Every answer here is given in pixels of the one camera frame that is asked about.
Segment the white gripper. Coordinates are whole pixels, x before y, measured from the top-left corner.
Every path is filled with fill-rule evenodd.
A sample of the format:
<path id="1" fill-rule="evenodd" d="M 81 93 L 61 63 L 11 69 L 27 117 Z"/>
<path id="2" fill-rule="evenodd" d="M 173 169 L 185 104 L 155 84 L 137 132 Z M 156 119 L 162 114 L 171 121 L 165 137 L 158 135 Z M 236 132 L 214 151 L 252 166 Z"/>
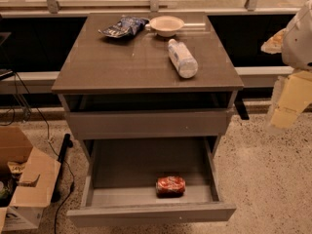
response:
<path id="1" fill-rule="evenodd" d="M 312 69 L 312 0 L 304 3 L 285 28 L 279 30 L 261 48 L 266 54 L 280 54 L 283 63 L 302 70 Z M 298 71 L 279 76 L 273 89 L 269 125 L 289 128 L 312 103 L 312 73 Z"/>

